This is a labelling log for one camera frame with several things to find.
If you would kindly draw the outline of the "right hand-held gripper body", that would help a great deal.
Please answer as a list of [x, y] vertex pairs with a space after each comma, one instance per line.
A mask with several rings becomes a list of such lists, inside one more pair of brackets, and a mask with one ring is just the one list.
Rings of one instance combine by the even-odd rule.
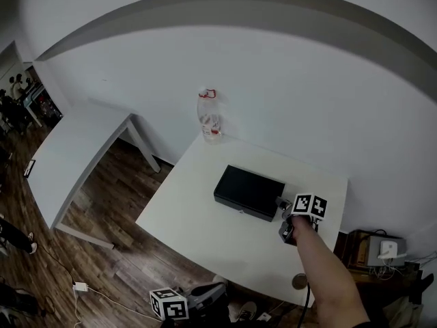
[[319, 224], [325, 219], [327, 201], [315, 194], [298, 193], [295, 195], [294, 201], [291, 202], [290, 208], [292, 208], [291, 215], [287, 219], [283, 219], [279, 236], [285, 244], [296, 246], [296, 241], [293, 238], [292, 218], [295, 216], [304, 217], [307, 223], [318, 232]]

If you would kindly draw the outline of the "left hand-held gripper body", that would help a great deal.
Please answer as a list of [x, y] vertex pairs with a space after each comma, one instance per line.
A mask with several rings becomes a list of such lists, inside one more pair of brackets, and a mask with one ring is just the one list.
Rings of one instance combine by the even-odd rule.
[[227, 286], [210, 282], [186, 291], [180, 287], [150, 291], [153, 313], [161, 320], [201, 320], [228, 312]]

